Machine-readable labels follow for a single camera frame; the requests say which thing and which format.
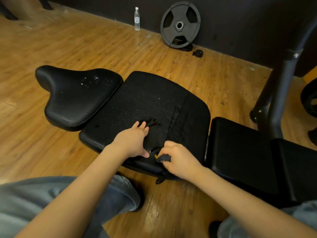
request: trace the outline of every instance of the seat cushion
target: seat cushion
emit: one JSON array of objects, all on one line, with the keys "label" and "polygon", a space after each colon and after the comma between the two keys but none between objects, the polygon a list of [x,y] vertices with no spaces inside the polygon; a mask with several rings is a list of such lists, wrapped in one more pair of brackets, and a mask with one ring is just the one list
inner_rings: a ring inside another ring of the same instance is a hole
[{"label": "seat cushion", "polygon": [[257,130],[214,118],[206,165],[254,195],[279,193],[269,140]]},{"label": "seat cushion", "polygon": [[204,162],[210,112],[198,97],[178,84],[145,72],[132,72],[101,111],[83,128],[80,140],[96,152],[136,121],[150,127],[144,139],[149,158],[129,158],[123,166],[153,176],[164,176],[154,154],[166,140],[183,144]]},{"label": "seat cushion", "polygon": [[317,151],[283,139],[271,141],[280,192],[295,204],[317,199]]},{"label": "seat cushion", "polygon": [[103,68],[73,71],[45,65],[36,69],[35,77],[50,92],[47,120],[68,131],[81,130],[123,82]]}]

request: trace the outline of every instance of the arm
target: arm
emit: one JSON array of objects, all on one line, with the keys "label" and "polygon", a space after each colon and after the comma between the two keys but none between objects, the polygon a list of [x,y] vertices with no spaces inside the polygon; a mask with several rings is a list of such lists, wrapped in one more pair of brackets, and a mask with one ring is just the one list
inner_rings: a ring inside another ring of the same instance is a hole
[{"label": "arm", "polygon": [[149,128],[120,132],[89,167],[42,210],[16,237],[81,237],[110,180],[128,157],[149,157],[143,149]]},{"label": "arm", "polygon": [[226,209],[252,237],[317,237],[317,232],[263,200],[227,182],[198,160],[181,144],[166,141],[158,156],[169,154],[163,165],[188,180]]}]

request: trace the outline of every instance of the plastic bottle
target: plastic bottle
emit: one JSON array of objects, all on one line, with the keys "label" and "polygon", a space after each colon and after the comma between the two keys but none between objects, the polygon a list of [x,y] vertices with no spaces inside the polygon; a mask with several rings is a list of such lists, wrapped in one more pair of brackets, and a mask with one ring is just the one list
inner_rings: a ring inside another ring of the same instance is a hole
[{"label": "plastic bottle", "polygon": [[134,12],[134,29],[140,31],[140,12],[138,7],[135,8]]}]

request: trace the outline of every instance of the forearm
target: forearm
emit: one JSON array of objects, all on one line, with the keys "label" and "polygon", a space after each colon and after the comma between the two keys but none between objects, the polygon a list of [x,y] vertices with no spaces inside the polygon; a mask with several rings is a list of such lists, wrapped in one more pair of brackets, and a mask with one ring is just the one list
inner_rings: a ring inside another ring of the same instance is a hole
[{"label": "forearm", "polygon": [[252,237],[316,237],[317,232],[279,209],[200,167],[190,180],[225,208]]},{"label": "forearm", "polygon": [[119,148],[107,146],[17,237],[81,237],[122,156]]}]

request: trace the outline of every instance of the hand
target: hand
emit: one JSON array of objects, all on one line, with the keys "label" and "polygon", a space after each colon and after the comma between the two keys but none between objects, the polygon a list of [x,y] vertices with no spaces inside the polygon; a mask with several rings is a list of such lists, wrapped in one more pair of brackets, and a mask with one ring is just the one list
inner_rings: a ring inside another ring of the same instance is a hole
[{"label": "hand", "polygon": [[112,146],[119,148],[124,153],[125,160],[135,156],[143,156],[145,158],[150,156],[143,148],[143,140],[149,133],[149,127],[145,127],[145,122],[140,127],[138,125],[139,121],[133,124],[132,128],[121,131],[111,143]]},{"label": "hand", "polygon": [[202,167],[191,152],[181,144],[165,141],[158,157],[163,154],[168,154],[172,157],[171,162],[162,162],[165,168],[182,179],[191,181],[192,177],[199,173],[199,168]]}]

